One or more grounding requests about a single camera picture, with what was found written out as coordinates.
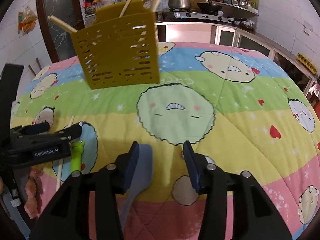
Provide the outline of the person's left hand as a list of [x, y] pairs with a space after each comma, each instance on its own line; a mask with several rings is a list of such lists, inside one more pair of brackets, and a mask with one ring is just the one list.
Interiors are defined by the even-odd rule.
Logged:
[[29, 176], [25, 185], [25, 192], [27, 194], [27, 200], [24, 205], [24, 209], [30, 219], [35, 219], [41, 213], [42, 199], [42, 181], [40, 175], [42, 172], [31, 167], [29, 170]]

